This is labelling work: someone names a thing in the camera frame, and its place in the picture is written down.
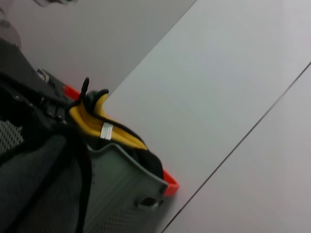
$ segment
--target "gray panel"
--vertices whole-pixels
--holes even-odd
[[[32,63],[80,89],[114,90],[195,0],[16,0],[10,20]]]

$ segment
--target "perforated plastic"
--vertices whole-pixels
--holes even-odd
[[[8,121],[0,121],[0,153],[16,147],[24,141],[20,131],[21,127],[16,127]]]
[[[147,171],[119,145],[90,149],[94,177],[85,232],[137,233],[157,209],[143,200],[162,200],[168,183]]]

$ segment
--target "gray plastic basket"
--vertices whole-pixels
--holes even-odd
[[[137,232],[163,202],[168,183],[143,168],[117,144],[89,150],[94,176],[85,232]]]

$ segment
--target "dark seam line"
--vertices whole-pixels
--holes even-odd
[[[170,220],[170,222],[166,225],[166,227],[161,231],[163,233],[170,224],[176,219],[176,217],[184,210],[184,208],[188,205],[188,203],[194,198],[194,196],[201,190],[201,188],[206,184],[207,181],[215,174],[215,172],[221,167],[221,165],[229,158],[229,156],[236,150],[236,148],[244,141],[244,139],[256,128],[257,125],[264,119],[264,117],[274,108],[274,106],[280,101],[281,98],[288,92],[288,90],[295,84],[295,82],[300,78],[300,76],[307,70],[307,68],[311,65],[311,62],[303,69],[303,71],[298,75],[297,78],[287,87],[287,89],[280,95],[279,98],[271,105],[271,107],[263,114],[263,116],[256,122],[256,124],[248,131],[248,133],[242,138],[242,140],[233,148],[233,150],[225,157],[225,159],[216,167],[216,169],[210,174],[210,176],[201,184],[201,186],[195,191],[195,193],[190,197],[190,199],[184,204],[183,207],[177,212],[177,214]]]

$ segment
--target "white wall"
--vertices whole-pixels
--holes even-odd
[[[108,99],[180,182],[158,232],[309,63],[310,7],[198,0]]]
[[[0,0],[0,11],[7,15],[13,2],[14,0]]]
[[[39,7],[16,0],[9,18],[38,67],[80,89],[114,90],[195,0],[79,0]]]

